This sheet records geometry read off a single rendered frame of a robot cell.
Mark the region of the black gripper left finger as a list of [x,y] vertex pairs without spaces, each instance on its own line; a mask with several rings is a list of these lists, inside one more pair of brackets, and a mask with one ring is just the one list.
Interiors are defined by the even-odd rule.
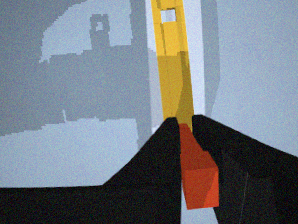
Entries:
[[0,224],[181,224],[180,143],[170,116],[105,184],[0,188]]

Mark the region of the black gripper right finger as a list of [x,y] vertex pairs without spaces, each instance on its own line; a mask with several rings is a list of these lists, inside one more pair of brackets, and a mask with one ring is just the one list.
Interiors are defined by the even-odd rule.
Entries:
[[298,156],[202,113],[192,135],[218,167],[218,224],[298,224]]

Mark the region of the light grey slotted metal rail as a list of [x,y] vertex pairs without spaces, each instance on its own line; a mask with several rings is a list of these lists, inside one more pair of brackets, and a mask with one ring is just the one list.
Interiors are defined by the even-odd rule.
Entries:
[[[190,63],[190,80],[192,80],[193,112],[205,115],[205,64],[202,59],[202,20],[201,0],[182,0],[184,18],[188,32],[188,48]],[[146,28],[148,28],[150,104],[152,104],[152,131],[160,127],[164,121],[162,111],[160,72],[154,34],[152,0],[145,0]],[[160,11],[162,22],[176,22],[176,10]]]

